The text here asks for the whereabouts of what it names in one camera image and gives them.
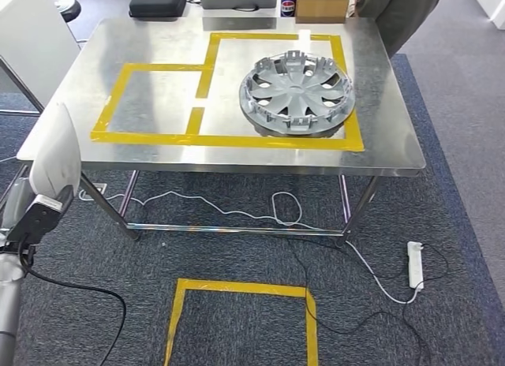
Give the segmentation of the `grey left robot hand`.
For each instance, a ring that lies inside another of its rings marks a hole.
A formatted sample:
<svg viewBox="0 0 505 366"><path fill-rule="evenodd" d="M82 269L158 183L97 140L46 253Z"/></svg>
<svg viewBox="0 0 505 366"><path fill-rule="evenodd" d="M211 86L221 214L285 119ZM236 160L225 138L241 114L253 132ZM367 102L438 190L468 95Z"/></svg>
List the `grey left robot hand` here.
<svg viewBox="0 0 505 366"><path fill-rule="evenodd" d="M74 198L75 191L72 185L66 185L61 189L57 197L57 200L61 203L60 216L65 215Z"/></svg>

